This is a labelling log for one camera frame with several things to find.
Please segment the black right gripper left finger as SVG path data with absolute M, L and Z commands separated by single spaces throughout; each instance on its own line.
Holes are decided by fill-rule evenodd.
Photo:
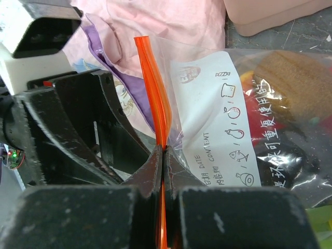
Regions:
M 163 248 L 162 147 L 121 185 L 31 187 L 19 198 L 1 248 Z

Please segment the brown fake bread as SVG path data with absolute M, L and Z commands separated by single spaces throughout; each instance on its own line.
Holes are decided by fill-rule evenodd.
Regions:
M 318 60 L 277 50 L 256 66 L 254 80 L 282 125 L 331 129 L 331 69 Z

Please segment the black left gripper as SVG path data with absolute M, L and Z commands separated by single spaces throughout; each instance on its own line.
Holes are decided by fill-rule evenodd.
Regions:
M 112 74 L 69 72 L 16 96 L 1 86 L 1 142 L 25 155 L 36 185 L 121 183 L 149 149 L 123 112 Z

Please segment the green fake apple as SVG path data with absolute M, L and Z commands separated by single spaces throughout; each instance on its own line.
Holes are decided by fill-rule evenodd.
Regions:
M 331 205 L 306 209 L 306 212 L 320 248 L 332 249 Z

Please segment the dark purple fake eggplant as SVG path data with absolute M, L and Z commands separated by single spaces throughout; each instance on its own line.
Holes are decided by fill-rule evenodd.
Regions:
M 291 190 L 306 208 L 331 204 L 331 135 L 321 128 L 281 129 L 255 145 L 263 186 Z

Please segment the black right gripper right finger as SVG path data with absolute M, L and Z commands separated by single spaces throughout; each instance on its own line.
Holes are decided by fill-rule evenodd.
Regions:
M 207 187 L 164 151 L 171 248 L 318 248 L 299 199 L 275 187 Z

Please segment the clear zip top bag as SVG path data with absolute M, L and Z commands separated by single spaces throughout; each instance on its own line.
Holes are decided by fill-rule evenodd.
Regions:
M 164 150 L 171 146 L 180 163 L 204 186 L 275 187 L 263 186 L 260 181 L 240 80 L 242 74 L 254 71 L 274 51 L 277 50 L 209 50 L 159 38 L 141 52 L 157 143 Z M 302 54 L 331 69 L 330 55 Z M 261 96 L 265 91 L 257 90 L 254 77 L 253 83 L 256 101 L 268 106 Z M 315 128 L 331 135 L 331 129 L 319 124 L 281 129 Z M 274 128 L 263 135 L 267 140 L 277 138 L 279 130 Z M 163 234 L 167 235 L 164 183 L 162 195 Z

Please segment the red fake pepper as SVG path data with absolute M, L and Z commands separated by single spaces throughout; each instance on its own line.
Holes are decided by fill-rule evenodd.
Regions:
M 265 139 L 263 134 L 266 131 L 274 131 L 274 128 L 279 130 L 284 126 L 275 120 L 269 104 L 268 106 L 263 106 L 256 101 L 256 87 L 253 83 L 253 76 L 253 71 L 247 71 L 240 76 L 240 80 L 245 99 L 251 141 L 253 146 L 256 146 L 261 140 Z

